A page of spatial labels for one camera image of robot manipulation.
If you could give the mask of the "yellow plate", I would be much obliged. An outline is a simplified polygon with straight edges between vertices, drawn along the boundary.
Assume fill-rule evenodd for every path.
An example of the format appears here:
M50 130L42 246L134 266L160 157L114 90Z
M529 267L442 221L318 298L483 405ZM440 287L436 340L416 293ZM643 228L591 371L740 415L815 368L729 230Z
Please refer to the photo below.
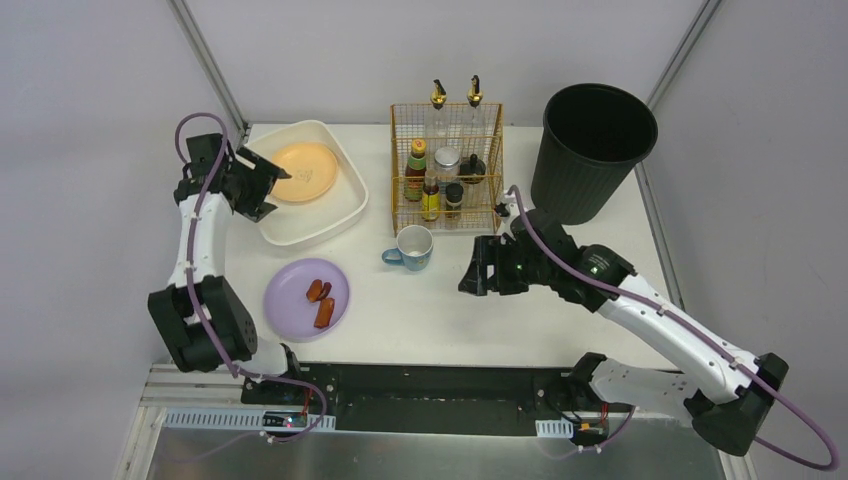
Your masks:
M278 150L271 161L289 175L276 181L271 195L288 203L317 199L334 185L338 174L336 155L317 142L288 145Z

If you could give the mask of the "yellow cap sauce bottle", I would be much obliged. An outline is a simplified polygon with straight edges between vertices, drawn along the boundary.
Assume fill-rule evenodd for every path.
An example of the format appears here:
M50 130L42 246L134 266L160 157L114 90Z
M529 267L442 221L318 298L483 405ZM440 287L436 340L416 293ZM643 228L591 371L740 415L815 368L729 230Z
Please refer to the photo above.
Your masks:
M404 197L419 201L422 196L423 178L427 170L427 143L422 138L411 141L404 171Z

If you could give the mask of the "small yellow label bottle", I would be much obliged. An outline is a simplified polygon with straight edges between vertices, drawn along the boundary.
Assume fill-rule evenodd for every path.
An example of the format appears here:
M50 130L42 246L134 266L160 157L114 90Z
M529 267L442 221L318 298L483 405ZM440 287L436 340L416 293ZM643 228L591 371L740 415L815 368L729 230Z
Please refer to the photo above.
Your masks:
M427 170L421 195L421 216L425 222L434 222L440 216L440 186L434 171Z

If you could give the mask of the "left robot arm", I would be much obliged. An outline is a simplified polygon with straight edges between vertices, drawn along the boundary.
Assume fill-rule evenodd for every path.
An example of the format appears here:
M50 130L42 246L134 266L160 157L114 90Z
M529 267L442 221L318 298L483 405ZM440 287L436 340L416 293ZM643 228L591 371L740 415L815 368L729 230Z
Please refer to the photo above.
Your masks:
M181 218L175 268L164 289L147 300L166 349L182 372L233 365L240 372L283 376L290 352L262 338L251 314L225 278L232 218L258 223L275 210L267 201L281 168L220 133L190 137L189 160L174 191Z

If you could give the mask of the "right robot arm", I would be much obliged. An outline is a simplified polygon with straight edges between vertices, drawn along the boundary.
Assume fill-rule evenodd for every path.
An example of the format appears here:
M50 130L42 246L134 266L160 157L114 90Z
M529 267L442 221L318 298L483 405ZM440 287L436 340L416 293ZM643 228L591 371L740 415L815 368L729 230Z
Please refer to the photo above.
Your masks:
M768 353L735 347L667 302L633 265L599 244L579 246L541 210L515 217L509 232L475 238L461 292L502 296L550 288L636 335L676 372L633 367L588 352L568 380L595 402L629 404L691 426L708 444L734 456L748 453L788 372Z

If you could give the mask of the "oil bottle with brown liquid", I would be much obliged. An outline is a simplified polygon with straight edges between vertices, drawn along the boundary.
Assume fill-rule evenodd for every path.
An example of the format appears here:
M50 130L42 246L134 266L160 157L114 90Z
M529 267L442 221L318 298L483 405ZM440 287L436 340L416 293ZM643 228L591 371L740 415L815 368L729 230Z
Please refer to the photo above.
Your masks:
M467 103L461 129L462 148L468 157L478 155L478 151L484 146L487 138L486 115L482 107L483 97L480 77L474 74L466 93Z

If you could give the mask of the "dark spice jar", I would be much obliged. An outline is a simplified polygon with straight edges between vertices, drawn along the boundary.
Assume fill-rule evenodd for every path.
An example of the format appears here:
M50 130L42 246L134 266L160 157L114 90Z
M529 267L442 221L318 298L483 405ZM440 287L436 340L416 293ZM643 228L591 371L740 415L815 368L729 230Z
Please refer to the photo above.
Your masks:
M460 183L452 182L446 185L445 217L448 221L454 221L460 218L463 199L464 187Z

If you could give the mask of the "black lid round jar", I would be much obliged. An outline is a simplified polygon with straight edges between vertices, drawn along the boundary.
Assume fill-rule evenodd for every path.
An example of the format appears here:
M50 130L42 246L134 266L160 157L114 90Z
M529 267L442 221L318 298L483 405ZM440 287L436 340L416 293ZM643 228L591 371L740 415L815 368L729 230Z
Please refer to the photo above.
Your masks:
M470 154L460 162L458 178L462 183L479 184L484 180L486 174L486 163L477 154Z

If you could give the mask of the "silver lid shaker jar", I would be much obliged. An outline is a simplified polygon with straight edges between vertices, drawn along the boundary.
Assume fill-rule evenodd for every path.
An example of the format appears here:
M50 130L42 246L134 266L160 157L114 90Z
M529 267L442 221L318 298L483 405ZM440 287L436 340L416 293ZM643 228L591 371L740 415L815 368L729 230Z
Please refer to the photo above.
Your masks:
M458 181L460 163L460 151L455 147L443 146L436 150L434 171L441 191L444 191L449 184Z

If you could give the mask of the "purple plate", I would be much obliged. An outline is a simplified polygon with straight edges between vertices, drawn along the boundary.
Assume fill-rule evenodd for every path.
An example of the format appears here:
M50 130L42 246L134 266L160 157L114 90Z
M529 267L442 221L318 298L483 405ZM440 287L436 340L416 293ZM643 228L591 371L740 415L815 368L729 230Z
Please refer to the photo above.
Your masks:
M305 296L315 279L330 282L332 289L328 297L335 299L332 321L324 329L313 327L320 301L310 303ZM312 342L327 336L341 323L350 299L350 282L336 264L306 258L286 265L272 277L263 297L264 316L271 330L284 339Z

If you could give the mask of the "clear oil bottle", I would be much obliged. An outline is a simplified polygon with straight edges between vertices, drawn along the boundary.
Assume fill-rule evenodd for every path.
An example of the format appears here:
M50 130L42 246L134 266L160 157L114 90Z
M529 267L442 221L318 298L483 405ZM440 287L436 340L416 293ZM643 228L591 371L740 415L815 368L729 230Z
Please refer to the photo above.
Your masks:
M425 134L430 151L435 154L448 143L449 114L446 108L447 92L439 79L433 80L430 107L425 115Z

